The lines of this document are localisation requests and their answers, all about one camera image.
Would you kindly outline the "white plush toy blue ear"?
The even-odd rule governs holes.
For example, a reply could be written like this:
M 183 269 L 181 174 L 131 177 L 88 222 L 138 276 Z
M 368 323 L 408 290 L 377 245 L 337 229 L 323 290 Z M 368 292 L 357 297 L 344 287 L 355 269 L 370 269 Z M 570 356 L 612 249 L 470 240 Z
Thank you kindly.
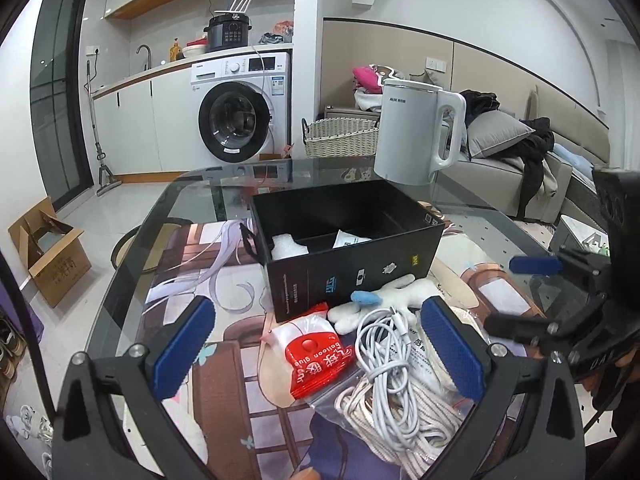
M 340 335 L 354 332 L 363 318 L 380 309 L 384 310 L 383 314 L 390 309 L 400 312 L 406 318 L 407 325 L 414 327 L 418 324 L 416 312 L 431 297 L 442 297 L 431 280 L 407 274 L 374 292 L 355 290 L 347 304 L 331 308 L 326 316 Z

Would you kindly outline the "pink clothes pile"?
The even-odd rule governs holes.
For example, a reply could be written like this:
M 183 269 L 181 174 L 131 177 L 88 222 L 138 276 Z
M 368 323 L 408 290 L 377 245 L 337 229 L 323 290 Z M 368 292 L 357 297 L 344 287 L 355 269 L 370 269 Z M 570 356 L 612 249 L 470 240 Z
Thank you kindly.
M 381 94 L 386 75 L 377 65 L 363 65 L 352 69 L 356 90 L 370 94 Z

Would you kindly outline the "white wicker basket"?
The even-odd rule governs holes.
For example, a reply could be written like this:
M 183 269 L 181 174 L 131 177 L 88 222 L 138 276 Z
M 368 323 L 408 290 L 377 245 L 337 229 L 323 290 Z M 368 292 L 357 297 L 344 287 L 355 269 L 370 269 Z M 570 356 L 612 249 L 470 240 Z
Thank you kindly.
M 309 158 L 371 156 L 378 148 L 378 122 L 363 118 L 334 117 L 306 122 L 303 142 Z

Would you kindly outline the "brown cardboard box on floor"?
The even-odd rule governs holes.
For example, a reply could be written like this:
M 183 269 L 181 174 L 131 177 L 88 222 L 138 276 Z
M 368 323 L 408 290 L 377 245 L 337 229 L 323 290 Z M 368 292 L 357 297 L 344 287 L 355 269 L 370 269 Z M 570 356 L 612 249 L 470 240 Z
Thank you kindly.
M 91 269 L 80 241 L 84 231 L 58 218 L 49 196 L 18 218 L 8 233 L 28 276 L 51 308 Z

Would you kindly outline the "red white balloon glue pack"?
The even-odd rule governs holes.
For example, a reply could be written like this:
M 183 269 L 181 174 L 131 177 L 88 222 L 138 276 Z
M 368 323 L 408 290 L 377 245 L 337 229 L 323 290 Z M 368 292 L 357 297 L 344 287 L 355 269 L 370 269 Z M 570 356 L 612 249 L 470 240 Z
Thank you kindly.
M 329 306 L 316 304 L 304 315 L 268 328 L 262 342 L 285 365 L 284 385 L 302 400 L 332 384 L 355 359 L 352 344 L 342 344 L 328 320 Z

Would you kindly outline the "white foam padding in box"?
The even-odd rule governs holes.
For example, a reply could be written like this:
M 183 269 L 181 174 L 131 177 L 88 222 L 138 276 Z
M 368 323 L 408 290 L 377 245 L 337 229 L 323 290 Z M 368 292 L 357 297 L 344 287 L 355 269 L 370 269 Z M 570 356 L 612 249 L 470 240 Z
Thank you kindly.
M 285 233 L 273 237 L 273 248 L 271 258 L 282 260 L 298 256 L 308 255 L 309 250 L 306 245 L 296 243 L 291 234 Z

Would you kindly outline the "white front-load washing machine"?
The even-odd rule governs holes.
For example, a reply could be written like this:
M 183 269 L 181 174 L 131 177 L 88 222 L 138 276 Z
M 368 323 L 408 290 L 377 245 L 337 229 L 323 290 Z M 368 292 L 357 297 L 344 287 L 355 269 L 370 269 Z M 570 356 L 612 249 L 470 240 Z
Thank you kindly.
M 191 66 L 196 125 L 220 164 L 285 156 L 291 149 L 290 54 L 259 52 Z

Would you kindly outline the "grey sofa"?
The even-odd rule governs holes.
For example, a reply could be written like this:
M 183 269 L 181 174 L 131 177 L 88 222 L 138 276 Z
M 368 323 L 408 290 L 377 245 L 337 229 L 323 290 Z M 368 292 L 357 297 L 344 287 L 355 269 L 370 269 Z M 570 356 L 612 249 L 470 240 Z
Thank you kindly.
M 494 92 L 463 90 L 465 133 L 447 177 L 516 220 L 555 222 L 573 194 L 594 192 L 592 170 L 610 158 L 608 127 L 546 84 L 529 92 L 524 116 Z

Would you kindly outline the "kitchen faucet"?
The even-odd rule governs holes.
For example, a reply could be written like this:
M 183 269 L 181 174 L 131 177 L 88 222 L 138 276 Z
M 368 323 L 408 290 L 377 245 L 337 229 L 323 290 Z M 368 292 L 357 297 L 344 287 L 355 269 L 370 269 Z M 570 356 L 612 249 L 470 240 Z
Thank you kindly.
M 152 51 L 151 48 L 147 44 L 140 44 L 137 47 L 136 54 L 142 54 L 144 56 L 144 60 L 142 62 L 142 70 L 145 72 L 152 67 Z

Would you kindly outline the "black jacket on sofa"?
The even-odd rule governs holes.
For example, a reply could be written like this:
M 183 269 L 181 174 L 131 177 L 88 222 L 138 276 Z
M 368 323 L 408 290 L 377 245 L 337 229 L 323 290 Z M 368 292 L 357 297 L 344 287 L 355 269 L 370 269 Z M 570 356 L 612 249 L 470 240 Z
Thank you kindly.
M 542 185 L 544 161 L 547 153 L 551 152 L 554 147 L 554 133 L 549 117 L 526 120 L 524 124 L 533 128 L 534 132 L 511 148 L 512 155 L 519 157 L 524 164 L 518 212 L 516 213 L 516 218 L 520 220 L 525 218 L 528 203 Z

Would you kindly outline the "white kitchen cabinet counter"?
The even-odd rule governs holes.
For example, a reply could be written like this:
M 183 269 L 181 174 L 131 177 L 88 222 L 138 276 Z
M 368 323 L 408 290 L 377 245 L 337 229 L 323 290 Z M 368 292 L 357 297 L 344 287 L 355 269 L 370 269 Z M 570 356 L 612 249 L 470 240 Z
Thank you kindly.
M 191 66 L 197 62 L 293 48 L 257 46 L 231 49 L 172 62 L 94 92 L 96 126 L 114 174 L 160 174 L 227 166 L 207 153 L 196 125 Z

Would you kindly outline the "grey cushion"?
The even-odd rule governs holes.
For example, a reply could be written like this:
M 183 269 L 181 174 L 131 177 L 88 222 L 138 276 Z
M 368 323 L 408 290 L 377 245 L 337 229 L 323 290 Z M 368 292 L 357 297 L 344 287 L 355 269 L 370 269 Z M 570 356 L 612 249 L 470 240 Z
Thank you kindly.
M 501 110 L 485 112 L 468 127 L 468 154 L 471 158 L 487 158 L 510 148 L 533 132 L 533 128 Z

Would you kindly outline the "black electric pressure cooker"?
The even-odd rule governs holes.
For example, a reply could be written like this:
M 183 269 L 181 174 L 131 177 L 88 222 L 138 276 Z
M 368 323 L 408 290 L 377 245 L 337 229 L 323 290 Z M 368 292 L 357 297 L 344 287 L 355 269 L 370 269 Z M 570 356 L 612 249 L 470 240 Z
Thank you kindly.
M 244 13 L 214 15 L 203 29 L 206 35 L 206 51 L 247 47 L 251 28 L 250 18 Z

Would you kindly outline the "black cardboard storage box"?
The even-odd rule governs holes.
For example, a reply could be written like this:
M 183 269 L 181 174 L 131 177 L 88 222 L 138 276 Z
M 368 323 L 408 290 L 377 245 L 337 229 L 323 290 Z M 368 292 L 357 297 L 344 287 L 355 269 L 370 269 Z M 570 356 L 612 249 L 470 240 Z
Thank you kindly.
M 430 270 L 445 223 L 385 180 L 255 195 L 245 250 L 267 275 L 274 317 L 286 322 L 324 302 L 344 304 L 355 290 Z M 273 260 L 273 237 L 291 234 L 308 255 Z

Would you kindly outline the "white electric kettle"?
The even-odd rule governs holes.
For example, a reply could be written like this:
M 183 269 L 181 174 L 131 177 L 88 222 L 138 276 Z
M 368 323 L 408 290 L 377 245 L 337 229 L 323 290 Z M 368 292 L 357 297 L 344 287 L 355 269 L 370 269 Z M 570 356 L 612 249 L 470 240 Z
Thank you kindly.
M 387 181 L 426 185 L 454 165 L 465 132 L 462 94 L 423 82 L 387 79 L 373 170 Z

